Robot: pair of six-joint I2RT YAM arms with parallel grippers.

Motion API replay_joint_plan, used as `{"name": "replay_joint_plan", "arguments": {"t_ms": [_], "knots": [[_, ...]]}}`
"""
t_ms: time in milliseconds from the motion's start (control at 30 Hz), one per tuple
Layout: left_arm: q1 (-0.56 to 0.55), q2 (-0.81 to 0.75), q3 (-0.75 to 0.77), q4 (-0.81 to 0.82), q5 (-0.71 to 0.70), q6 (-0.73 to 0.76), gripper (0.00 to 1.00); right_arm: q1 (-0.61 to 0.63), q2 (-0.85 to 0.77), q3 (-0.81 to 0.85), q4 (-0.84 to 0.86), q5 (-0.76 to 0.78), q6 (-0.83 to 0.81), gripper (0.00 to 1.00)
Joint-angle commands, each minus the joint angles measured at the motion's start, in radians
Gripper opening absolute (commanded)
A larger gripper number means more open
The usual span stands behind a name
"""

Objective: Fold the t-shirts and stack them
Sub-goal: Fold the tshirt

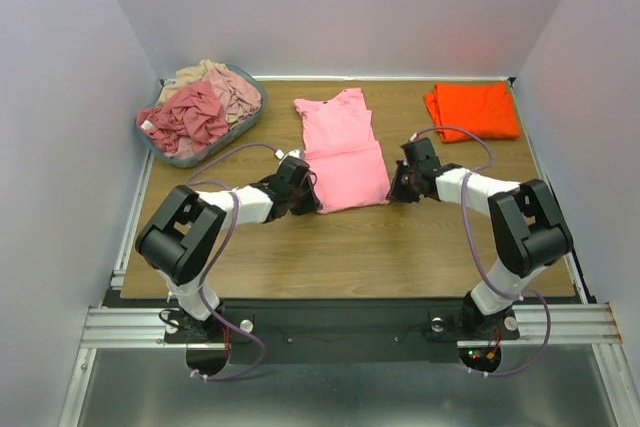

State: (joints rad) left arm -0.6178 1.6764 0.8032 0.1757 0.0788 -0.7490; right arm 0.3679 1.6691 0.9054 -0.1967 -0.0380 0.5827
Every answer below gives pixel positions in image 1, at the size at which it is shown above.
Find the light pink t shirt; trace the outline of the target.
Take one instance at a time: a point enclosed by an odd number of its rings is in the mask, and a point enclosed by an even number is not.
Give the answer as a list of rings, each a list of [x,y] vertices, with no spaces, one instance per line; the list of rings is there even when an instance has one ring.
[[[344,89],[325,101],[296,99],[294,106],[319,212],[386,204],[390,180],[362,90]]]

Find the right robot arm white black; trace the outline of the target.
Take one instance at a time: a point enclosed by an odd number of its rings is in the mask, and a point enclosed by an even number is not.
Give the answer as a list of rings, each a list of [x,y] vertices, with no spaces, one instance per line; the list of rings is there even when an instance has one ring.
[[[521,300],[530,282],[573,250],[573,237],[549,186],[540,179],[503,181],[455,163],[443,164],[428,138],[413,136],[401,145],[404,154],[388,199],[417,203],[423,198],[458,204],[467,242],[481,281],[463,298],[460,325],[482,337],[499,325]],[[496,261],[482,267],[468,211],[491,223]]]

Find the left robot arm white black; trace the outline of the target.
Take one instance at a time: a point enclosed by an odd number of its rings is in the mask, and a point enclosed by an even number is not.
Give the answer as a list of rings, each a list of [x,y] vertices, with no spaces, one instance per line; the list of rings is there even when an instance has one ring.
[[[164,279],[199,340],[213,340],[222,331],[223,318],[215,311],[220,299],[206,276],[234,229],[318,211],[316,180],[307,162],[287,155],[274,174],[245,187],[219,192],[173,188],[142,228],[135,251]]]

